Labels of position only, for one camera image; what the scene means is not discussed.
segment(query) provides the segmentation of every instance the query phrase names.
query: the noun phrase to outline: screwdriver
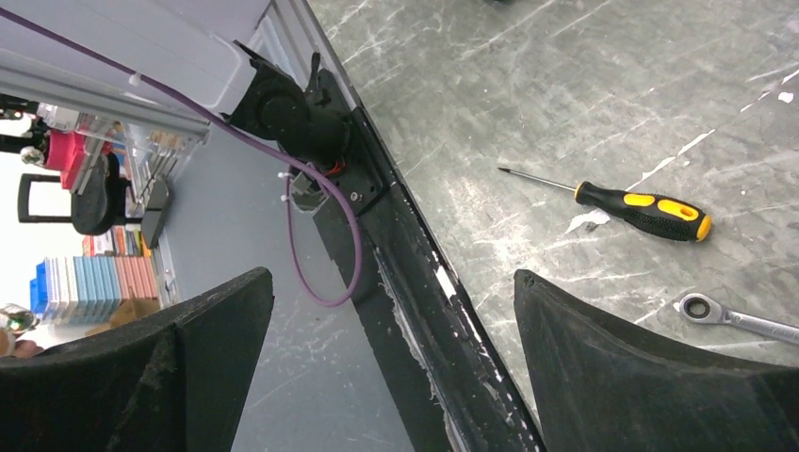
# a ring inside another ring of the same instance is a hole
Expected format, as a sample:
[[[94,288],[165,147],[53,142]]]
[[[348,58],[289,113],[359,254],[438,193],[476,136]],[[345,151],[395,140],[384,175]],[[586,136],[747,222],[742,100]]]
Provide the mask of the screwdriver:
[[[597,207],[612,217],[623,219],[636,229],[669,240],[701,242],[708,236],[713,222],[710,215],[698,207],[667,196],[609,190],[588,181],[571,187],[513,169],[497,169],[568,190],[574,193],[578,204]]]

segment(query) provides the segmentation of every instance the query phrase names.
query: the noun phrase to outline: concrete floor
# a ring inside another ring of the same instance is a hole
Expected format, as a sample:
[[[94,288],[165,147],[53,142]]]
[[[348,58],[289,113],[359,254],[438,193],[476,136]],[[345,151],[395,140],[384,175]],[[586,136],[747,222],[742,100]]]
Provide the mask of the concrete floor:
[[[310,3],[531,406],[519,267],[688,344],[799,364],[673,309],[698,291],[799,324],[793,0]],[[497,165],[680,197],[715,230],[697,245],[591,226],[607,219]]]

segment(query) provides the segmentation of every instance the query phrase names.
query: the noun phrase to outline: black metal bracket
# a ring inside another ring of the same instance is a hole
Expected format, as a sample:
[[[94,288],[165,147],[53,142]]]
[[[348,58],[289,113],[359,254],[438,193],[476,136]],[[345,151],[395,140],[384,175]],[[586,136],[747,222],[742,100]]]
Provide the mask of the black metal bracket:
[[[236,41],[250,57],[255,77],[241,102],[223,117],[236,128],[263,139],[277,141],[289,155],[332,170],[347,144],[347,114],[324,108],[326,94],[319,87],[320,58],[312,57],[314,70],[308,88],[302,89],[277,66]]]
[[[318,75],[318,86],[327,96],[326,108],[336,111],[348,111],[347,101],[338,89],[332,73],[321,70]],[[377,145],[370,134],[364,133],[351,114],[348,113],[347,147],[342,153],[344,168],[330,179],[350,200],[355,215],[360,216],[385,193],[387,184],[377,169],[372,156]]]
[[[335,99],[336,89],[328,90]],[[352,301],[412,443],[419,450],[449,448],[443,407],[456,430],[452,435],[467,450],[544,451],[521,394],[371,119],[362,107],[351,114],[352,136],[364,143],[358,152],[371,165],[360,168],[377,171],[373,180],[383,184],[359,217],[367,252]],[[340,209],[328,202],[314,222],[342,278],[350,283],[353,248]],[[442,273],[454,294],[442,288]],[[398,322],[397,312],[406,321]],[[424,368],[400,328],[418,343]],[[430,380],[441,407],[422,401],[429,397]]]

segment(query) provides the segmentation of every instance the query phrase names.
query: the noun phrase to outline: white wall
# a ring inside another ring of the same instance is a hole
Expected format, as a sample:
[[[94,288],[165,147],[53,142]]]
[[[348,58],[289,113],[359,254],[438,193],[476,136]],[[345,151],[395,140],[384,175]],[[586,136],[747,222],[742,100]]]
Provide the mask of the white wall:
[[[29,120],[0,121],[0,134],[20,135],[30,126]],[[72,224],[20,224],[17,220],[17,192],[24,172],[53,173],[25,165],[20,156],[0,153],[0,302],[30,306],[30,280],[36,264],[47,256],[79,256],[83,236]],[[32,215],[66,215],[70,213],[70,194],[58,184],[34,184],[31,189]],[[42,328],[25,336],[43,347],[83,336],[85,327]]]

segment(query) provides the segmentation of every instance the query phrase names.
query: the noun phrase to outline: purple cable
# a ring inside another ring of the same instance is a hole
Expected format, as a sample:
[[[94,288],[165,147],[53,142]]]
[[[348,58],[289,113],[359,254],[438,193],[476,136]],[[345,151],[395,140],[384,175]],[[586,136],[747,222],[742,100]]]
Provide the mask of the purple cable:
[[[26,18],[18,14],[14,14],[13,12],[5,8],[0,8],[0,16],[14,22],[15,24],[21,25],[33,32],[39,33],[44,37],[47,37],[58,43],[66,45],[67,47],[77,52],[80,52],[83,55],[101,61],[107,64],[108,66],[111,66],[119,71],[122,71],[123,73],[127,73],[129,75],[136,74],[136,71],[122,65],[121,63],[114,61],[113,59],[110,59],[106,56],[102,56],[97,52],[94,52],[91,49],[88,49],[78,44],[77,42],[68,40],[63,36],[60,36],[59,34],[54,33],[38,24],[34,24],[33,22],[28,21]],[[282,162],[285,162],[291,167],[300,169],[302,172],[311,176],[314,180],[319,182],[319,184],[325,190],[327,190],[327,192],[330,193],[335,198],[336,201],[338,201],[339,205],[341,205],[341,209],[344,211],[344,216],[347,217],[347,222],[349,223],[350,230],[352,231],[352,241],[354,242],[355,246],[355,265],[354,265],[354,270],[352,272],[352,281],[350,282],[350,285],[347,287],[347,290],[344,291],[344,294],[337,299],[322,299],[319,296],[317,296],[317,294],[314,293],[313,289],[311,289],[311,286],[305,280],[305,277],[302,275],[302,269],[300,268],[300,261],[297,258],[297,252],[294,246],[294,233],[292,232],[292,224],[291,224],[291,202],[289,200],[286,201],[286,223],[288,226],[288,238],[291,248],[291,257],[292,260],[294,261],[294,269],[297,271],[297,278],[300,280],[302,289],[305,291],[306,294],[308,294],[308,297],[310,297],[319,305],[324,306],[326,308],[334,308],[336,306],[340,306],[344,304],[348,299],[350,299],[350,297],[352,297],[352,293],[355,292],[355,287],[358,285],[358,282],[361,279],[361,268],[363,265],[363,248],[361,243],[361,233],[358,230],[358,220],[355,217],[355,212],[352,211],[352,208],[350,207],[347,198],[344,196],[343,193],[341,193],[341,190],[339,190],[334,183],[330,182],[330,180],[326,178],[321,172],[314,169],[310,165],[305,165],[300,160],[297,160],[296,158],[281,153],[280,151],[275,150],[269,145],[262,143],[257,139],[244,134],[243,132],[239,131],[235,127],[225,122],[222,118],[218,117],[211,111],[205,109],[202,105],[199,105],[196,102],[189,99],[186,95],[184,95],[180,91],[170,88],[164,85],[163,83],[154,80],[153,78],[150,78],[149,76],[144,74],[141,76],[141,80],[144,83],[150,85],[151,87],[158,89],[164,94],[172,97],[172,99],[178,101],[179,103],[185,105],[186,107],[188,107],[198,115],[202,116],[203,118],[207,119],[212,124],[218,126],[220,129],[224,130],[228,134],[238,138],[243,143],[253,146],[258,151],[266,153],[267,155],[270,155]],[[286,178],[285,183],[286,183],[285,193],[288,196],[291,180],[289,178]]]

